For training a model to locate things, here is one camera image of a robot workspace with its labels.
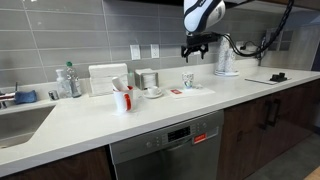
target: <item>metal canister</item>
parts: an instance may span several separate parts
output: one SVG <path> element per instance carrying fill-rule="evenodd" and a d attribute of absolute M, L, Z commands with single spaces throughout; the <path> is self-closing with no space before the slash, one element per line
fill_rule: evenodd
<path fill-rule="evenodd" d="M 48 94 L 51 101 L 56 101 L 59 99 L 58 92 L 56 90 L 49 91 Z"/>

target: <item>plastic bottle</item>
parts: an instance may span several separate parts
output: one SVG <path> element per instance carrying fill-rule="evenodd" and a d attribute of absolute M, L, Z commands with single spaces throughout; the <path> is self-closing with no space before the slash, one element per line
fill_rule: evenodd
<path fill-rule="evenodd" d="M 64 69 L 56 69 L 57 72 L 57 84 L 59 98 L 70 98 L 72 97 L 71 87 L 69 81 L 65 77 Z"/>
<path fill-rule="evenodd" d="M 68 61 L 67 63 L 67 79 L 69 80 L 72 97 L 80 97 L 81 96 L 81 89 L 80 89 L 80 82 L 76 72 L 76 69 L 72 66 L 72 63 Z"/>

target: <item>sink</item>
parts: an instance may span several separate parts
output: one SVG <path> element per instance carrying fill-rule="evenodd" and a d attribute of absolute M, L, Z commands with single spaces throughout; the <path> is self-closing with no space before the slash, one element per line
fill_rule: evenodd
<path fill-rule="evenodd" d="M 0 149 L 31 139 L 54 106 L 0 115 Z"/>

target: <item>dishwasher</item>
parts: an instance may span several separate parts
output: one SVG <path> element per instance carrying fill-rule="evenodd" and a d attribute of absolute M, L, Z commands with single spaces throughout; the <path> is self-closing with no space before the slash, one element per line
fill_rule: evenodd
<path fill-rule="evenodd" d="M 223 111 L 215 111 L 109 146 L 117 180 L 214 180 Z"/>

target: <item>light switch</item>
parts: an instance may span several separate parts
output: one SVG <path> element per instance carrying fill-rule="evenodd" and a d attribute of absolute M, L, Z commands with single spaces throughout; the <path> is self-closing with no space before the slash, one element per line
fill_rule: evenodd
<path fill-rule="evenodd" d="M 131 50 L 131 59 L 132 60 L 141 59 L 139 45 L 130 45 L 130 50 Z"/>
<path fill-rule="evenodd" d="M 159 58 L 159 44 L 151 44 L 151 58 Z"/>

